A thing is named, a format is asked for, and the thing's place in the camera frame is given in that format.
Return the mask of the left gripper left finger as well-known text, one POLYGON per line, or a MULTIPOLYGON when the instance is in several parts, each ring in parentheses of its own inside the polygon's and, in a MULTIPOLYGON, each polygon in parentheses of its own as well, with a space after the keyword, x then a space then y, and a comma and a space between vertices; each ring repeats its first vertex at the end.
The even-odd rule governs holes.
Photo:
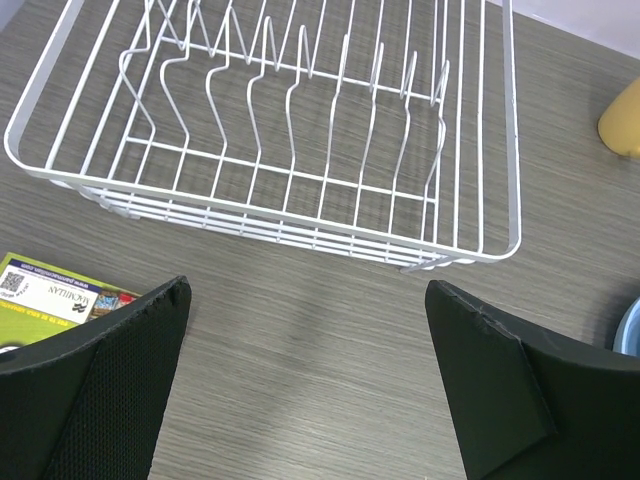
POLYGON ((145 479, 192 290, 178 276, 107 315, 1 356, 4 479, 145 479))

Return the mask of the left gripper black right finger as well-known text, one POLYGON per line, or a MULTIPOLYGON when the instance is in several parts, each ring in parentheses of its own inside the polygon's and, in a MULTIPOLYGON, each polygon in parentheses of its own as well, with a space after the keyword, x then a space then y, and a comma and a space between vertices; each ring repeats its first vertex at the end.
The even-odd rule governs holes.
POLYGON ((636 479, 639 359, 432 280, 425 310, 469 479, 636 479))

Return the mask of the light blue plate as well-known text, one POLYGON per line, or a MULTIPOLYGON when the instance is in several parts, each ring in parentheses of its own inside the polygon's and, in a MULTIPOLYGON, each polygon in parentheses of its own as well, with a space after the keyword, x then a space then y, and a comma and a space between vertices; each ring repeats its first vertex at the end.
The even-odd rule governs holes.
POLYGON ((614 338, 614 352, 640 356, 640 298, 637 298, 622 317, 614 338))

